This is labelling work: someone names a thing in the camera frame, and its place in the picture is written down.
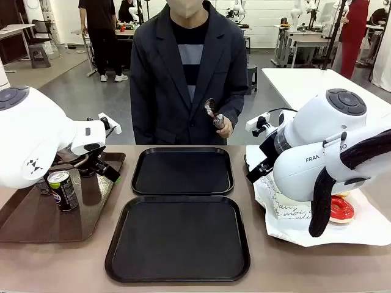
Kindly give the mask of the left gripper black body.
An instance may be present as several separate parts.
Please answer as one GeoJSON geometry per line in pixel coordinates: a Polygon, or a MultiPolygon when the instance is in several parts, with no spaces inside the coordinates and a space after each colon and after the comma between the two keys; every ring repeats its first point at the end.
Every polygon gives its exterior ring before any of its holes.
{"type": "Polygon", "coordinates": [[[56,170],[71,170],[75,168],[86,172],[105,172],[107,170],[107,163],[100,159],[100,156],[105,148],[105,146],[99,147],[73,161],[57,161],[56,170]]]}

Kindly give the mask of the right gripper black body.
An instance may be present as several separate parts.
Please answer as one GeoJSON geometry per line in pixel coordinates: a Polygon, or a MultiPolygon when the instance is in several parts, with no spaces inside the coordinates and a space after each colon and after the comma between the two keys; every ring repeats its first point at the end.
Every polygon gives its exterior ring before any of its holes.
{"type": "Polygon", "coordinates": [[[266,136],[264,142],[259,146],[260,150],[266,156],[264,163],[267,165],[274,165],[276,159],[279,156],[278,151],[274,145],[274,140],[277,135],[277,131],[273,131],[266,136]]]}

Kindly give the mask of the person's left hand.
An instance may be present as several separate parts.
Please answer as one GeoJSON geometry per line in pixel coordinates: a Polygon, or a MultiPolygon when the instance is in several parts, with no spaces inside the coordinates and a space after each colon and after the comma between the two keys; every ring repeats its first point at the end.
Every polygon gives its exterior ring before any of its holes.
{"type": "Polygon", "coordinates": [[[222,122],[223,128],[218,129],[216,132],[223,138],[227,139],[229,138],[232,133],[233,133],[233,125],[231,121],[227,118],[224,117],[223,122],[222,122]]]}

